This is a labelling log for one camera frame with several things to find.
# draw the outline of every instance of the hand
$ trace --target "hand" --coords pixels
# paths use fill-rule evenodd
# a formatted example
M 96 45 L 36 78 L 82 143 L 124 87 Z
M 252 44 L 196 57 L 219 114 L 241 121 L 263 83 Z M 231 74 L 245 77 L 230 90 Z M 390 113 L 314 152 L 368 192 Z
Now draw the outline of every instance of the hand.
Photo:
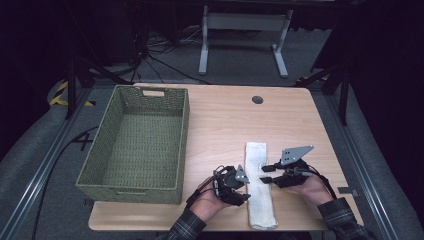
M 315 174 L 310 176 L 302 185 L 288 187 L 287 189 L 300 194 L 315 205 L 333 200 L 322 180 Z
M 199 187 L 201 187 L 206 181 L 210 178 L 207 178 Z M 203 193 L 197 198 L 197 200 L 190 207 L 190 210 L 196 214 L 203 222 L 209 221 L 214 217 L 220 210 L 231 206 L 230 204 L 224 203 L 219 200 L 215 195 L 215 190 L 213 189 L 213 184 L 210 182 L 206 187 L 201 190 Z

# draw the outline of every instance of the sleeve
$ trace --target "sleeve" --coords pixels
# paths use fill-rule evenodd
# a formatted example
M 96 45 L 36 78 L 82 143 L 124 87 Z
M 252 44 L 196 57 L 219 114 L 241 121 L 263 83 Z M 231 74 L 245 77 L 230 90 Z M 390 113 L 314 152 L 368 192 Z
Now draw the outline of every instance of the sleeve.
M 186 209 L 167 234 L 155 240 L 194 240 L 206 227 L 206 223 Z
M 339 198 L 318 206 L 328 229 L 337 239 L 375 239 L 372 232 L 357 223 L 345 198 Z

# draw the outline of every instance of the wicker basket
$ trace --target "wicker basket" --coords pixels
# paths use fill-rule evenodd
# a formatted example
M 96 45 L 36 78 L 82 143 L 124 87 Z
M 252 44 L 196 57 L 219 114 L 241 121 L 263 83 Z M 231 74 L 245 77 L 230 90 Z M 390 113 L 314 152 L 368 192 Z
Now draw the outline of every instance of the wicker basket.
M 187 89 L 116 86 L 76 186 L 96 201 L 180 204 L 189 112 Z

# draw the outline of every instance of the wooden table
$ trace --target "wooden table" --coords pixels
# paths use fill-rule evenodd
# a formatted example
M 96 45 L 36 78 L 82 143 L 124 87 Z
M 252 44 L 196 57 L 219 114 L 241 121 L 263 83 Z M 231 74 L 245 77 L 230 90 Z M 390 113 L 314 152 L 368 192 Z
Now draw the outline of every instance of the wooden table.
M 311 94 L 301 88 L 212 85 L 141 84 L 187 88 L 190 119 L 183 203 L 181 205 L 95 202 L 89 226 L 93 230 L 169 230 L 185 201 L 220 165 L 244 165 L 247 142 L 265 142 L 268 162 L 276 163 L 283 148 L 314 145 L 303 157 L 330 180 L 363 223 L 351 194 L 339 194 L 348 184 L 340 168 Z M 252 97 L 263 98 L 255 104 Z M 277 230 L 324 230 L 315 206 L 272 186 Z M 208 222 L 206 231 L 254 231 L 248 225 L 247 204 L 230 207 Z

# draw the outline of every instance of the folded white towel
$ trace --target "folded white towel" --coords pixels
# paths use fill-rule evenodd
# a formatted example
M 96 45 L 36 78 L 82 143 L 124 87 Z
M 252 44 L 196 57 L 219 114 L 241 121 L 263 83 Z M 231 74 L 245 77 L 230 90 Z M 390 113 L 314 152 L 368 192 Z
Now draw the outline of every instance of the folded white towel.
M 267 230 L 277 227 L 271 199 L 271 185 L 264 184 L 261 177 L 268 174 L 261 167 L 267 165 L 266 143 L 248 142 L 246 145 L 245 172 L 250 180 L 247 192 L 251 195 L 247 202 L 249 224 L 254 229 Z

